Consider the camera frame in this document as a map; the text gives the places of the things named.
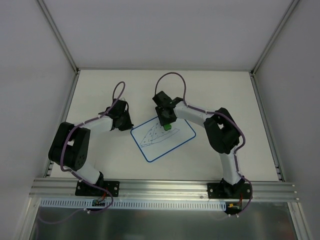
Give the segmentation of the green whiteboard eraser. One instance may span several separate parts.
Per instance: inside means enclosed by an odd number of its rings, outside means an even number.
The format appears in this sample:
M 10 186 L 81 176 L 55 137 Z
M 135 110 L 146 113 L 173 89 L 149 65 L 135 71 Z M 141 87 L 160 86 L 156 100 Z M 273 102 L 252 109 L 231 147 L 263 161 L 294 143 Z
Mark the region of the green whiteboard eraser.
M 169 131 L 169 130 L 172 129 L 172 126 L 171 126 L 171 124 L 165 124 L 165 125 L 163 126 L 163 129 L 164 129 L 165 131 Z

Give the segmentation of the blue framed whiteboard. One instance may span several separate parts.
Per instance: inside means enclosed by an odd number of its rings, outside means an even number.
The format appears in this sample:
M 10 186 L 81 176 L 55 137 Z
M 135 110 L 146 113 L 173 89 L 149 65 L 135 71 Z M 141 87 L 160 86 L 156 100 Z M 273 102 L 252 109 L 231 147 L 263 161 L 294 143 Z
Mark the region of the blue framed whiteboard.
M 187 120 L 178 118 L 170 126 L 170 129 L 165 130 L 159 118 L 154 117 L 130 131 L 135 144 L 148 163 L 172 152 L 197 135 Z

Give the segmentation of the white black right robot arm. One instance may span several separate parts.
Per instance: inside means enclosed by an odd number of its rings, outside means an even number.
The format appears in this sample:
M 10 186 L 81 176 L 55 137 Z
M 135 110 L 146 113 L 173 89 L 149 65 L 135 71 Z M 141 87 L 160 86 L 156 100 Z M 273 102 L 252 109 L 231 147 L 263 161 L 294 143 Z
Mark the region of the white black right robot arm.
M 171 99 L 160 91 L 152 100 L 161 126 L 167 131 L 169 125 L 177 119 L 187 120 L 205 129 L 210 146 L 219 153 L 223 177 L 223 192 L 228 198 L 235 198 L 242 191 L 240 184 L 244 177 L 240 173 L 237 151 L 240 145 L 242 131 L 234 122 L 227 109 L 221 107 L 215 111 L 208 111 L 191 106 L 181 98 Z

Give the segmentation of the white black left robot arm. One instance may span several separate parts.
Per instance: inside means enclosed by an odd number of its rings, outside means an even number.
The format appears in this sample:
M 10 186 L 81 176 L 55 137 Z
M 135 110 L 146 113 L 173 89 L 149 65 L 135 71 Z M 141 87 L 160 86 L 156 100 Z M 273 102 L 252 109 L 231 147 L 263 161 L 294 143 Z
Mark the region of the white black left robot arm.
M 62 122 L 50 146 L 48 158 L 63 172 L 70 172 L 87 182 L 86 189 L 98 196 L 104 191 L 104 176 L 87 161 L 90 139 L 115 129 L 127 131 L 132 128 L 128 102 L 114 99 L 105 112 L 100 112 L 91 120 L 77 125 Z

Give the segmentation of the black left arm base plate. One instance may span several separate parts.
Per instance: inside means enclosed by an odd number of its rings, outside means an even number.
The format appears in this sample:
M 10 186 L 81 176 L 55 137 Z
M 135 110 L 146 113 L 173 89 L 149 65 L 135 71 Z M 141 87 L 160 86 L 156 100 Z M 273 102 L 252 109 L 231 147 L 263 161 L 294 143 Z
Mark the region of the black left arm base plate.
M 75 188 L 75 195 L 81 197 L 101 197 L 103 194 L 106 194 L 104 190 L 106 189 L 113 197 L 118 197 L 119 190 L 120 190 L 120 182 L 119 181 L 111 181 L 111 180 L 104 180 L 102 185 L 97 187 L 90 186 L 83 181 L 77 182 Z

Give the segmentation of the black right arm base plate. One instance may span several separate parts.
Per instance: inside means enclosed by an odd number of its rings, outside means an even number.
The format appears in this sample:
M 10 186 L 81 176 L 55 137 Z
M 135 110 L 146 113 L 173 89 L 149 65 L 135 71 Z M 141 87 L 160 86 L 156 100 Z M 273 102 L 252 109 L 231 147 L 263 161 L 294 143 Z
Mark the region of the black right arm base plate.
M 223 185 L 222 183 L 209 182 L 207 185 L 209 199 L 240 199 L 248 200 L 252 195 L 252 188 L 248 183 L 240 186 Z

